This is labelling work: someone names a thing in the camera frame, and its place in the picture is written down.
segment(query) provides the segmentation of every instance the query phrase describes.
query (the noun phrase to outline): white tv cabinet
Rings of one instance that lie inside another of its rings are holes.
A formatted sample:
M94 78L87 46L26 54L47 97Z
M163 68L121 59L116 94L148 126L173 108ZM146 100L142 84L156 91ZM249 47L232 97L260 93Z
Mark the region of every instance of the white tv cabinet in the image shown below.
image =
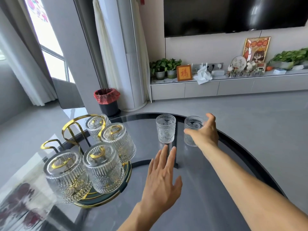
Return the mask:
M213 80L202 85L198 85L194 80L152 80L151 90L152 100L308 90L308 69L288 71L285 75L273 75L270 71L262 77L215 76Z

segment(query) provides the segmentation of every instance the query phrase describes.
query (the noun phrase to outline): round white plate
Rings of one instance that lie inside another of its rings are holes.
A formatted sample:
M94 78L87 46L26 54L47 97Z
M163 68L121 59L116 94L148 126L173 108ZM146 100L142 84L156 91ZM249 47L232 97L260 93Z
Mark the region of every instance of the round white plate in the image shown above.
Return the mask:
M243 56L237 56L233 58L231 64L237 68L237 71L243 71L247 65L247 61Z

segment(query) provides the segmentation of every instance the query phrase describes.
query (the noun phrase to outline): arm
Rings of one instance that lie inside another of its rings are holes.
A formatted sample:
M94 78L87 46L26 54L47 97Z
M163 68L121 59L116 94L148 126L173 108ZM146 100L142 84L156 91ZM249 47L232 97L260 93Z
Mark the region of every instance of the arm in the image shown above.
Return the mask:
M127 220L118 231L149 231L158 218L170 209L181 195L182 179L175 185L173 167L176 148L173 147L167 159L167 145L151 160L141 202L137 203Z
M185 129L209 160L252 231L308 230L308 216L256 179L218 148L215 117L199 130Z

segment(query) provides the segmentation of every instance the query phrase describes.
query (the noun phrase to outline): tissue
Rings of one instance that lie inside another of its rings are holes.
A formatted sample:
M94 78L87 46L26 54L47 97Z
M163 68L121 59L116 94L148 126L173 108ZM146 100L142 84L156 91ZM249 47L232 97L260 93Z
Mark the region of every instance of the tissue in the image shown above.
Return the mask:
M198 70L197 75L193 77L195 80L197 80L199 85L213 79L212 75L207 70L207 66L203 66L200 70Z

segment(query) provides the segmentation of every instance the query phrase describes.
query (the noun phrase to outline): upside-down glass cup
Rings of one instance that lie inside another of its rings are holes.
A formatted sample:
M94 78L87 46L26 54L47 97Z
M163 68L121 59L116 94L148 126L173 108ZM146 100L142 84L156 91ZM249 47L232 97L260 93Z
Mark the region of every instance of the upside-down glass cup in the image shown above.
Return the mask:
M203 123L204 120L201 117L197 116L187 117L184 121L185 129L193 129L193 130L198 130L202 128ZM184 142L191 147L197 147L197 145L193 141L193 138L190 135L184 134Z
M172 143L175 136L176 118L170 114L163 114L156 118L158 140L162 143Z
M124 169L119 155L109 143L98 143L90 147L83 156L83 164L98 193L111 193L124 181Z
M47 182L61 203L77 202L91 189L81 157L71 150L61 151L44 165Z
M115 148L121 163L130 161L136 153L136 145L122 123L107 126L102 132L101 139Z
M99 139L98 134L102 129L103 119L105 119L106 122L105 126L111 125L109 118L105 114L102 114L101 117L90 117L86 122L86 129L98 143L102 142L102 140Z

